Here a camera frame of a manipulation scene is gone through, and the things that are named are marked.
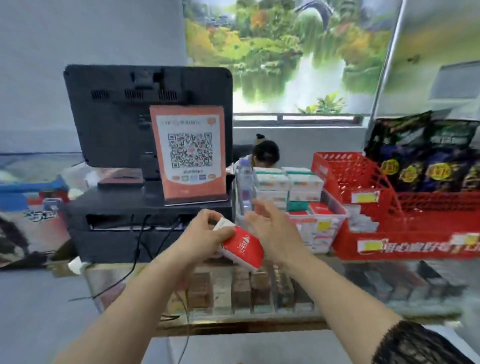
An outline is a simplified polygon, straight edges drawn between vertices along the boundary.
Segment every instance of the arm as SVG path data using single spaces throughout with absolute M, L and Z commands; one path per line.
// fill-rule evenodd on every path
M 401 317 L 317 259 L 285 213 L 266 202 L 255 202 L 248 213 L 253 233 L 266 254 L 282 266 L 320 307 L 355 364 L 370 364 L 386 333 Z
M 220 217 L 202 210 L 182 236 L 127 284 L 120 297 L 55 363 L 140 363 L 182 276 L 234 233 L 232 228 L 210 230 L 208 220 Z

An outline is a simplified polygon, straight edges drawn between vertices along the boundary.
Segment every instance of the red shopping basket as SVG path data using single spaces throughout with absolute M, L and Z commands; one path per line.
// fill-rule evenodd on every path
M 344 260 L 460 258 L 480 255 L 474 227 L 475 204 L 456 210 L 454 197 L 438 210 L 440 194 L 401 194 L 397 197 L 378 166 L 360 153 L 321 153 L 313 156 L 312 171 L 325 180 L 331 194 L 344 204 L 360 203 L 361 213 L 379 222 L 375 233 L 355 233 L 344 222 L 332 245 Z

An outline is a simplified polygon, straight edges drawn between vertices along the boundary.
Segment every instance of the hand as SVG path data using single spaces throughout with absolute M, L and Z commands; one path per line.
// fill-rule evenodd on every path
M 233 227 L 224 227 L 212 231 L 213 226 L 208 224 L 209 220 L 219 221 L 222 217 L 219 212 L 204 208 L 190 222 L 187 229 L 172 247 L 178 249 L 189 264 L 209 258 L 216 252 L 221 243 L 235 233 Z
M 275 264 L 289 267 L 299 261 L 302 254 L 309 254 L 297 227 L 285 212 L 269 202 L 254 201 L 253 204 L 256 212 L 247 212 L 245 220 Z

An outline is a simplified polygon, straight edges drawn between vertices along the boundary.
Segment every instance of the glass display counter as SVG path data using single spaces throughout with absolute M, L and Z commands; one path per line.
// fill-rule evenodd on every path
M 460 261 L 341 262 L 318 255 L 339 274 L 407 319 L 422 324 L 456 321 L 468 284 L 456 272 Z M 103 312 L 145 265 L 94 299 Z M 85 270 L 92 296 L 124 277 L 130 264 Z M 223 263 L 202 264 L 172 295 L 157 336 L 212 335 L 328 329 L 322 313 L 297 282 L 271 263 L 257 273 Z

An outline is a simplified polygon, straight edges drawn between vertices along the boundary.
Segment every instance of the white cable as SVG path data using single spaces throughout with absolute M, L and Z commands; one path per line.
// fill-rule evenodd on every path
M 187 308 L 187 305 L 185 304 L 185 302 L 183 301 L 183 299 L 180 297 L 180 295 L 178 294 L 177 291 L 175 291 L 175 295 L 177 296 L 177 299 L 181 302 L 182 306 L 183 306 L 183 309 L 185 310 L 185 314 L 187 316 L 187 341 L 185 341 L 185 346 L 183 347 L 183 350 L 180 354 L 180 358 L 179 358 L 179 361 L 177 362 L 177 364 L 180 364 L 181 362 L 181 359 L 183 358 L 183 355 L 185 354 L 185 351 L 187 350 L 187 345 L 188 345 L 188 340 L 190 339 L 190 321 L 189 321 L 189 313 L 188 313 L 188 308 Z

